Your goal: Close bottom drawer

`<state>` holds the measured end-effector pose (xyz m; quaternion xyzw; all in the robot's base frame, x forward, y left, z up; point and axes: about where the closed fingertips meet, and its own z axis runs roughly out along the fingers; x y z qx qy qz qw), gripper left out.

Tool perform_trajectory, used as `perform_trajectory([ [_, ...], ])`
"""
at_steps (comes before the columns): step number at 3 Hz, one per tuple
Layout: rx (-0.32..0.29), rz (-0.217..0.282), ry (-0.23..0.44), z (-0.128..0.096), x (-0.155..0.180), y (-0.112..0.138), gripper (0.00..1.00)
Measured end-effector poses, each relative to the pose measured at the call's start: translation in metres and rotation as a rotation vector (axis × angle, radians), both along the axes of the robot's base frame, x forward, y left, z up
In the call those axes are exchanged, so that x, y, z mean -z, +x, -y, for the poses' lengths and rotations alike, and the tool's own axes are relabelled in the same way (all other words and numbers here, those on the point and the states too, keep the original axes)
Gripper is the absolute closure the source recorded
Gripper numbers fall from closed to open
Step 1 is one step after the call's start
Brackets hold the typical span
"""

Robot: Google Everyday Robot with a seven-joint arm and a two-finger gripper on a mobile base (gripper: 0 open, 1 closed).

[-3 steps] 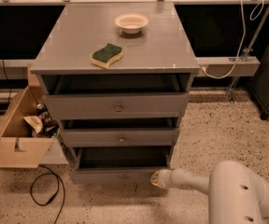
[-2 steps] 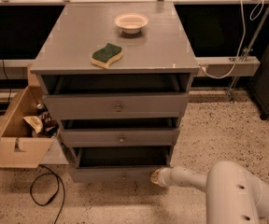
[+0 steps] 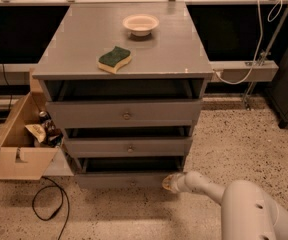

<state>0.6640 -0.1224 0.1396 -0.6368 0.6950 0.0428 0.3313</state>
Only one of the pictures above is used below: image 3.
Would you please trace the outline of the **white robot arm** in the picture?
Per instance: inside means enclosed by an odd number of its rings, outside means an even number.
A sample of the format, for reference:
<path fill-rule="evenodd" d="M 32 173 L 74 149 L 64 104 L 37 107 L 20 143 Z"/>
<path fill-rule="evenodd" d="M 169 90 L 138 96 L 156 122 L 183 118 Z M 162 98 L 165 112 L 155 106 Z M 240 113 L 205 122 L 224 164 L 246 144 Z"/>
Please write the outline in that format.
<path fill-rule="evenodd" d="M 219 204 L 222 240 L 288 240 L 288 211 L 255 183 L 236 180 L 223 186 L 190 171 L 167 176 L 162 186 L 173 193 L 205 195 Z"/>

